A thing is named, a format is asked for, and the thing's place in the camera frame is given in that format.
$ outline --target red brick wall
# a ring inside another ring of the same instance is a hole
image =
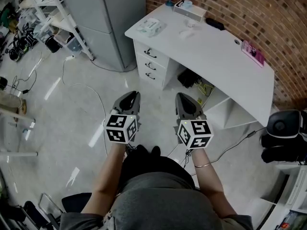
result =
[[[275,71],[277,107],[307,108],[307,0],[191,1],[263,52]],[[164,2],[147,0],[147,12]]]

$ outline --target drawer handle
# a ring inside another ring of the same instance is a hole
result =
[[[147,54],[147,55],[149,55],[149,56],[151,56],[152,58],[157,58],[157,56],[152,56],[152,55],[150,54],[150,50],[151,50],[151,48],[149,48],[147,51],[144,50],[144,53]]]
[[[145,66],[149,67],[149,68],[152,69],[152,70],[156,70],[156,68],[151,68],[151,67],[150,67],[150,64],[151,64],[151,62],[149,62],[148,64],[145,63]]]
[[[145,73],[145,75],[146,75],[147,77],[149,77],[149,78],[155,80],[155,78],[152,78],[152,77],[150,76],[150,74],[151,74],[151,73]]]

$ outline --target tiled floor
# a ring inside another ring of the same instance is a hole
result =
[[[59,81],[45,100],[51,86],[62,78],[63,61],[69,55],[64,50],[49,56],[50,51],[38,44],[18,64],[5,55],[0,75],[6,77],[9,84],[15,75],[27,78],[41,53],[44,61],[38,66],[36,83],[32,90],[23,96],[28,103],[28,115],[36,119],[36,125],[28,140],[25,140],[26,132],[23,133],[23,130],[29,124],[19,122],[16,128],[12,125],[12,118],[3,115],[0,118],[3,149],[38,151],[39,155],[27,158],[10,157],[8,161],[7,157],[1,158],[0,167],[10,193],[18,204],[22,205],[27,200],[37,204],[40,194],[45,192],[61,206],[60,200],[63,197],[91,191],[93,179],[106,159],[106,153],[103,136],[92,148],[88,143],[105,117],[96,94],[83,85],[67,87]],[[33,74],[28,82],[21,82],[18,88],[29,88],[34,78]],[[177,145],[173,128],[177,118],[177,92],[189,93],[193,98],[201,96],[196,86],[187,90],[180,86],[176,78],[171,80],[164,91],[160,91],[142,82],[137,70],[128,73],[106,71],[91,64],[85,56],[65,63],[64,79],[67,84],[84,83],[94,88],[101,96],[106,113],[121,95],[132,90],[139,91],[142,95],[142,126],[134,144],[143,144],[149,150],[158,145],[164,156],[169,155]],[[244,134],[259,128],[261,126],[255,123],[229,130],[216,130],[207,148],[210,159],[217,158]],[[251,202],[259,198],[276,177],[274,165],[265,164],[261,160],[262,148],[258,140],[259,134],[245,140],[214,164],[230,203],[241,214],[248,212]],[[184,153],[185,150],[179,145],[170,157],[182,162]],[[186,169],[193,173],[191,160]],[[75,180],[68,183],[74,170],[79,172]]]

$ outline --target gray refrigerator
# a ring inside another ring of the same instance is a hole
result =
[[[64,2],[94,57],[124,71],[135,58],[133,41],[124,33],[145,16],[145,0]]]

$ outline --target bracelet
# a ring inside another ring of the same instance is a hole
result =
[[[203,167],[206,167],[208,165],[210,165],[211,163],[207,163],[207,164],[204,164],[204,165],[194,165],[195,168],[203,168]]]

